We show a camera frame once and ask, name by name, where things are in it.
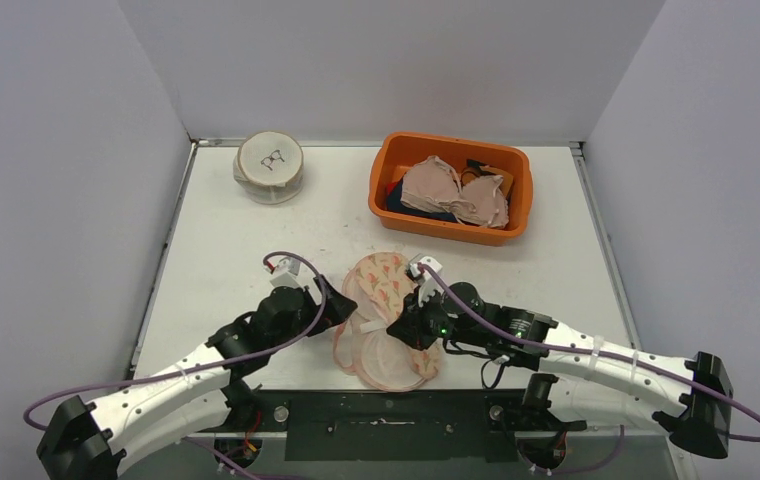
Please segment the floral mesh laundry bag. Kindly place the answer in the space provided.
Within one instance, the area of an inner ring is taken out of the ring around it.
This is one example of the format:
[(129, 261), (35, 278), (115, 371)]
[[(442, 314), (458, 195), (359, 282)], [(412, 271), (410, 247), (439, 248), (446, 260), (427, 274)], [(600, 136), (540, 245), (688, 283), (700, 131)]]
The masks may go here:
[(406, 267), (407, 259), (397, 252), (376, 252), (359, 260), (341, 289), (357, 309), (333, 335), (333, 359), (339, 369), (385, 392), (416, 390), (438, 377), (442, 367), (437, 343), (416, 350), (386, 332), (415, 289)]

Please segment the beige pink bra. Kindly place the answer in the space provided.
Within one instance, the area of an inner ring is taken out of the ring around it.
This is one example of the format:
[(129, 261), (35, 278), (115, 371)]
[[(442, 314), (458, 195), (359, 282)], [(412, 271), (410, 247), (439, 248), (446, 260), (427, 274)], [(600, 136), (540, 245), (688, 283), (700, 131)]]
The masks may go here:
[(502, 229), (509, 224), (511, 176), (474, 164), (458, 171), (436, 155), (402, 177), (402, 202), (428, 212), (449, 212), (456, 223)]

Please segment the round white mesh laundry bag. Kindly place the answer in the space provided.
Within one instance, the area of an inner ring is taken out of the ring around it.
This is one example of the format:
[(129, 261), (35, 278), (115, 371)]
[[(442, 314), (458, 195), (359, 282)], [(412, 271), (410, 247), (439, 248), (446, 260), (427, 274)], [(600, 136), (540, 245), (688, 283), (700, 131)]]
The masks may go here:
[(276, 205), (300, 193), (304, 152), (288, 134), (262, 131), (246, 138), (232, 162), (233, 178), (251, 200)]

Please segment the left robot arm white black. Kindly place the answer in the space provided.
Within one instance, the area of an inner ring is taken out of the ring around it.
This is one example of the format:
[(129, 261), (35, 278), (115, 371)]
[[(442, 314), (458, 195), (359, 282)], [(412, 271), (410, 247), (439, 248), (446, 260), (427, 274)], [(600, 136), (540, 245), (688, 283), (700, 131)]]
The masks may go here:
[(151, 453), (203, 430), (238, 431), (263, 415), (245, 377), (274, 352), (344, 323), (358, 308), (324, 276), (306, 286), (277, 286), (253, 311), (218, 329), (176, 363), (134, 385), (58, 405), (37, 447), (52, 479), (116, 479)]

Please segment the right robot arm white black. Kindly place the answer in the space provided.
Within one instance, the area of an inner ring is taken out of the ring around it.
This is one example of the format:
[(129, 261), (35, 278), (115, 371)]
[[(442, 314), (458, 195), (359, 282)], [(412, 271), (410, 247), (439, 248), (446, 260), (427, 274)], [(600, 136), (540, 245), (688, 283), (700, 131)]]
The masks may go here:
[(548, 315), (488, 303), (466, 282), (417, 288), (386, 331), (416, 350), (464, 344), (532, 371), (521, 414), (533, 428), (633, 425), (694, 455), (729, 455), (733, 389), (713, 354), (667, 357), (624, 347)]

